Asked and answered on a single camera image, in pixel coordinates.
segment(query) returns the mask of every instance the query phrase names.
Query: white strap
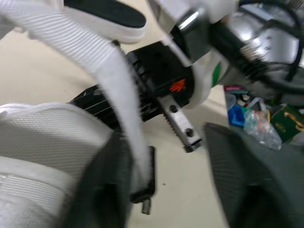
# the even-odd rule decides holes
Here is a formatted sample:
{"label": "white strap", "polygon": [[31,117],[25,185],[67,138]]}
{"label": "white strap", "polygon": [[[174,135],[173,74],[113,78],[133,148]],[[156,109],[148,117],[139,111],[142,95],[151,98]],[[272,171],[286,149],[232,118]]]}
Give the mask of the white strap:
{"label": "white strap", "polygon": [[150,179],[148,147],[140,126],[136,87],[119,48],[75,23],[59,9],[45,4],[0,0],[0,15],[73,60],[98,81],[133,153],[135,177],[132,191],[145,188]]}

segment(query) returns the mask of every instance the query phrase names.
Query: white mesh fabric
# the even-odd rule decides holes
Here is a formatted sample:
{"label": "white mesh fabric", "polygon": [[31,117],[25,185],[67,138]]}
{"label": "white mesh fabric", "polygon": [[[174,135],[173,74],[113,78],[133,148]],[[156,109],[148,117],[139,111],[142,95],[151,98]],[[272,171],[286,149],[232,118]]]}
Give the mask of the white mesh fabric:
{"label": "white mesh fabric", "polygon": [[0,206],[20,207],[20,213],[1,223],[0,208],[0,227],[56,227],[85,166],[113,131],[71,104],[7,104],[1,111],[0,196],[14,203],[0,198]]}
{"label": "white mesh fabric", "polygon": [[64,210],[64,202],[71,198],[71,192],[64,192],[47,183],[8,174],[0,174],[0,193],[28,199],[54,218],[60,217]]}
{"label": "white mesh fabric", "polygon": [[0,192],[1,228],[54,228],[54,218],[40,206],[22,197]]}
{"label": "white mesh fabric", "polygon": [[112,105],[134,157],[132,191],[150,180],[150,159],[140,127],[138,98],[128,65],[109,40],[70,20],[59,9],[28,0],[0,0],[0,14],[94,76]]}
{"label": "white mesh fabric", "polygon": [[73,105],[42,104],[0,119],[0,156],[52,167],[77,180],[111,132]]}

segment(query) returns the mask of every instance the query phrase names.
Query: silver metal part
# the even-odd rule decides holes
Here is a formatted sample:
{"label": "silver metal part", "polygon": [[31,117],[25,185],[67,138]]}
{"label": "silver metal part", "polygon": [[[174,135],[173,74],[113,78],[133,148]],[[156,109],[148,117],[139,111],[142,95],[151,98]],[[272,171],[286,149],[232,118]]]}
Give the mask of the silver metal part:
{"label": "silver metal part", "polygon": [[201,137],[185,116],[181,107],[171,95],[157,98],[169,124],[185,145],[186,152],[193,152],[201,146]]}
{"label": "silver metal part", "polygon": [[[254,60],[256,57],[260,57],[261,61],[271,63],[269,75],[284,80],[289,71],[288,64],[295,59],[298,39],[283,30],[266,26],[267,21],[273,18],[277,19],[277,17],[261,8],[247,5],[230,16],[228,28],[246,45],[251,46],[251,48],[243,50],[246,58]],[[265,100],[271,100],[275,95],[272,88],[267,87],[260,81],[252,83],[233,66],[229,66],[219,83],[222,85],[240,85],[251,95],[259,96]],[[302,61],[292,83],[304,83],[304,55],[302,55]],[[304,106],[304,96],[285,94],[282,102],[294,106]]]}
{"label": "silver metal part", "polygon": [[186,45],[185,53],[192,63],[195,63],[210,52],[207,9],[203,6],[189,10],[177,23],[180,35]]}
{"label": "silver metal part", "polygon": [[252,46],[251,44],[245,44],[240,49],[240,52],[247,60],[249,60],[251,62],[262,58],[262,55],[260,55],[258,52],[258,48],[255,46]]}

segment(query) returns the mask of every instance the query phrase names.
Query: green label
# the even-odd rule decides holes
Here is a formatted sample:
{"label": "green label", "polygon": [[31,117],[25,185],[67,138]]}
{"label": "green label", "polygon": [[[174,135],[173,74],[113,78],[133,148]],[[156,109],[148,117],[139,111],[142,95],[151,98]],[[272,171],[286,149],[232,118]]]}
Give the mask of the green label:
{"label": "green label", "polygon": [[221,70],[222,70],[222,65],[221,65],[221,62],[219,62],[213,71],[212,87],[215,87],[218,84]]}

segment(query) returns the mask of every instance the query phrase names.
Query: bolt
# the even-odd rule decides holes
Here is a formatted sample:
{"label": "bolt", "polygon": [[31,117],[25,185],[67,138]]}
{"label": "bolt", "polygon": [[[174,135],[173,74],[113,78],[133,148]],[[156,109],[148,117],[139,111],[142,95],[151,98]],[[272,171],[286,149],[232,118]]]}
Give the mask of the bolt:
{"label": "bolt", "polygon": [[193,137],[194,135],[193,130],[191,128],[186,129],[186,135],[190,138]]}
{"label": "bolt", "polygon": [[175,105],[171,105],[170,106],[170,111],[173,112],[173,113],[177,113],[178,109]]}

